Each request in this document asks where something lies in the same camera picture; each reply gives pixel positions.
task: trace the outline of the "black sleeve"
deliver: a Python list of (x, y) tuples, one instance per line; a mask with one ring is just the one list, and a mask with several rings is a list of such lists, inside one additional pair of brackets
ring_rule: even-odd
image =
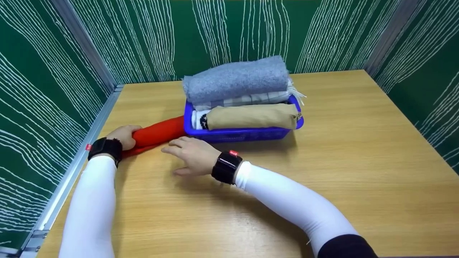
[(378, 258), (367, 241), (358, 235), (337, 236), (326, 242), (317, 258)]

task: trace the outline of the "folded towel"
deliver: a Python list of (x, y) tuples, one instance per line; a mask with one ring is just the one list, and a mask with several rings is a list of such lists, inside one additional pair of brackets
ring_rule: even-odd
[(191, 103), (243, 95), (287, 91), (288, 71), (281, 56), (252, 62), (223, 64), (193, 76), (185, 76), (183, 90)]
[(301, 113), (293, 104), (250, 105), (240, 107), (216, 107), (201, 118), (207, 120), (203, 128), (266, 128), (296, 129)]
[(245, 96), (241, 96), (238, 98), (211, 101), (208, 103), (198, 103), (198, 104), (193, 103), (193, 106), (197, 111), (203, 111), (203, 110), (209, 110), (209, 109), (212, 109), (218, 106), (238, 107), (238, 106), (246, 106), (246, 105), (278, 104), (278, 103), (283, 103), (286, 100), (288, 100), (290, 95), (294, 95), (296, 99), (298, 100), (298, 102), (304, 105), (301, 98), (306, 97), (306, 96), (298, 92), (296, 88), (293, 86), (292, 81), (289, 79), (287, 91), (245, 95)]
[(135, 131), (133, 149), (123, 151), (123, 158), (140, 154), (165, 142), (185, 136), (183, 116), (171, 118)]
[(191, 113), (191, 126), (195, 130), (202, 130), (202, 125), (201, 125), (201, 118), (205, 114), (209, 113), (210, 110), (202, 110), (202, 111), (197, 111), (193, 110)]

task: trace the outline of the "plaid cloth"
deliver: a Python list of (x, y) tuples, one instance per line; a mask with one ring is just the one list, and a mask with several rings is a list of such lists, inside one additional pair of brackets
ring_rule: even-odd
[(197, 111), (209, 110), (214, 107), (238, 107), (245, 105), (260, 105), (260, 104), (277, 104), (288, 100), (290, 97), (289, 91), (278, 91), (269, 92), (253, 95), (245, 95), (238, 98), (212, 101), (209, 103), (195, 104), (193, 103)]

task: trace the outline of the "hand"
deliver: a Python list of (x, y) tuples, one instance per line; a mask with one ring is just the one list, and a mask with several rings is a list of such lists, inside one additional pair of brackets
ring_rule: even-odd
[(130, 150), (135, 146), (135, 140), (132, 138), (132, 133), (139, 129), (142, 129), (140, 125), (121, 126), (109, 133), (107, 139), (117, 139), (123, 145), (123, 151)]
[(203, 140), (186, 136), (169, 142), (169, 146), (161, 149), (164, 153), (172, 154), (183, 161), (186, 167), (174, 170), (179, 176), (206, 175), (212, 173), (221, 151), (210, 146)]

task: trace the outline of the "rolled red garment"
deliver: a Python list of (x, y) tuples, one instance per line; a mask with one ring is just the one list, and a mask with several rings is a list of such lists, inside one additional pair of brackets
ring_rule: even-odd
[(183, 116), (180, 116), (135, 131), (132, 134), (135, 146), (128, 151), (123, 151), (123, 158), (138, 155), (165, 142), (185, 136), (183, 124)]

